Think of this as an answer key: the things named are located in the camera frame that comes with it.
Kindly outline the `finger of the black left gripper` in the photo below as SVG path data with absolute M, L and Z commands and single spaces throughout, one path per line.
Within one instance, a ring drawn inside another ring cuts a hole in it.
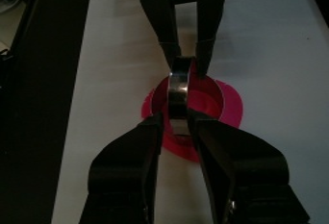
M 196 0 L 196 73 L 203 78 L 212 58 L 216 30 L 223 13 L 224 0 Z
M 140 0 L 168 66 L 180 55 L 173 0 Z

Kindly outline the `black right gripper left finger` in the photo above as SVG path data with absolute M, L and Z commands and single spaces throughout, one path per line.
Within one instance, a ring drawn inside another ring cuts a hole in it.
M 94 157 L 78 224 L 152 224 L 163 115 L 148 116 Z

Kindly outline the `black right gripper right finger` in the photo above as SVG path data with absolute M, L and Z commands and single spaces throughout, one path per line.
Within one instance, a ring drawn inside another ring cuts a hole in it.
M 283 154 L 263 139 L 193 110 L 188 130 L 213 224 L 310 224 L 288 185 Z

